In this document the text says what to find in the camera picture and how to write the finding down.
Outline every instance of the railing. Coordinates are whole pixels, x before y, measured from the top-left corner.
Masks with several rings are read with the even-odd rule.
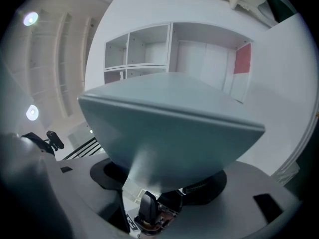
[[[63,160],[73,159],[77,157],[84,157],[89,154],[89,156],[94,155],[97,151],[101,149],[101,145],[98,143],[96,138],[88,140],[86,143],[78,147],[76,150],[67,155]]]

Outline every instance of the pink panel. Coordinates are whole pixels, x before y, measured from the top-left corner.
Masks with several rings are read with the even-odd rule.
[[[236,52],[234,74],[249,73],[251,58],[251,44],[240,48]]]

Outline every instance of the ceiling light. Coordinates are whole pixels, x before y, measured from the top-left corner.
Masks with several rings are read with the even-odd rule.
[[[31,105],[25,115],[29,120],[36,120],[39,117],[39,110],[36,106]]]
[[[30,26],[37,21],[38,17],[39,15],[36,12],[30,12],[24,17],[23,24]]]

